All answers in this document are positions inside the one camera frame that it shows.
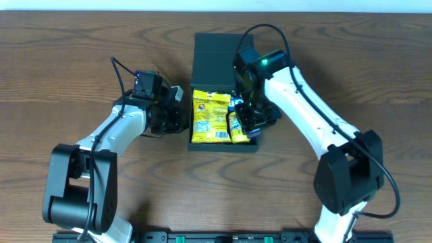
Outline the blue Oreo cookie pack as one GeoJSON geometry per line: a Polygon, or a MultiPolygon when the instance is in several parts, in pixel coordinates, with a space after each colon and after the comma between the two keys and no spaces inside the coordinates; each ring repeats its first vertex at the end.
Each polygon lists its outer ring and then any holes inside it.
{"type": "Polygon", "coordinates": [[[243,101],[242,97],[240,97],[240,96],[231,97],[230,103],[228,105],[228,112],[231,113],[231,112],[235,111],[235,106],[238,104],[241,104],[243,102],[244,101],[243,101]]]}

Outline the yellow Mentos roll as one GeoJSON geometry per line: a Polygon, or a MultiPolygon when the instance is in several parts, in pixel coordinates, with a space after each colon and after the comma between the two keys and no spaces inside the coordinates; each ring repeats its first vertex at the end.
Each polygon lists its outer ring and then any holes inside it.
{"type": "Polygon", "coordinates": [[[242,126],[239,122],[236,112],[235,111],[231,112],[228,115],[228,119],[229,119],[229,132],[230,132],[232,143],[233,144],[249,143],[250,139],[247,137],[247,135],[244,135],[242,131],[242,126]]]}

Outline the yellow Hacks candy bag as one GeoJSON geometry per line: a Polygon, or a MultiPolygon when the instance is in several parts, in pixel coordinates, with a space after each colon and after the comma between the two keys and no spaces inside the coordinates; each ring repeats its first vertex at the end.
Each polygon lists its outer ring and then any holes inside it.
{"type": "Polygon", "coordinates": [[[194,89],[191,143],[231,142],[227,131],[230,94],[194,89]]]}

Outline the dark green box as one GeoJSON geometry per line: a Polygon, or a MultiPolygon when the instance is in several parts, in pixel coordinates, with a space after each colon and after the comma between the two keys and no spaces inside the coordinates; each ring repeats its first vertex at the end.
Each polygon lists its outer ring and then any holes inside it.
{"type": "MultiPolygon", "coordinates": [[[[254,45],[253,35],[244,40],[241,34],[197,32],[194,35],[194,59],[191,90],[236,94],[233,60],[239,43],[241,47],[254,45]]],[[[246,144],[193,143],[193,112],[190,112],[188,150],[200,152],[255,153],[259,140],[253,138],[246,144]]]]}

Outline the small dark blue box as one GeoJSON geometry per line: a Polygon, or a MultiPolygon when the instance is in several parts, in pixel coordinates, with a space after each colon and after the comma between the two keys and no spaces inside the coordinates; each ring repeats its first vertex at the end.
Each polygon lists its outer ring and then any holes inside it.
{"type": "Polygon", "coordinates": [[[247,133],[247,137],[249,139],[253,139],[253,138],[259,137],[261,135],[261,133],[262,133],[262,130],[260,128],[257,128],[257,129],[250,131],[249,133],[247,133]]]}

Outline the purple Dairy Milk bar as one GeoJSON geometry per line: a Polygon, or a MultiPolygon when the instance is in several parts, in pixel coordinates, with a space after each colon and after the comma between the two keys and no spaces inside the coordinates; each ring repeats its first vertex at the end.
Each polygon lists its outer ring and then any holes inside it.
{"type": "Polygon", "coordinates": [[[142,91],[142,82],[140,79],[140,71],[136,70],[134,72],[135,78],[134,78],[134,91],[141,92],[142,91]]]}

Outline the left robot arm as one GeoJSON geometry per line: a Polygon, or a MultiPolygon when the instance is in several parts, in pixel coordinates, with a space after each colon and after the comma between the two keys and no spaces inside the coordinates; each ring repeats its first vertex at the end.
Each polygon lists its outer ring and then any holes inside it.
{"type": "Polygon", "coordinates": [[[176,102],[161,104],[133,97],[113,103],[109,117],[76,144],[51,152],[42,217],[94,242],[130,242],[133,227],[117,213],[117,162],[131,142],[188,127],[176,102]]]}

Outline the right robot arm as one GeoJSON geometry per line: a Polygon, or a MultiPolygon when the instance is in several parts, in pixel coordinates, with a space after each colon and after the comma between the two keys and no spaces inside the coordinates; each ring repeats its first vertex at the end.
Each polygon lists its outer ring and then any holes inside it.
{"type": "Polygon", "coordinates": [[[338,116],[280,49],[264,56],[247,47],[234,57],[243,103],[235,106],[242,132],[268,128],[285,113],[312,146],[319,165],[313,186],[321,201],[314,233],[321,242],[347,242],[357,213],[383,186],[382,141],[338,116]]]}

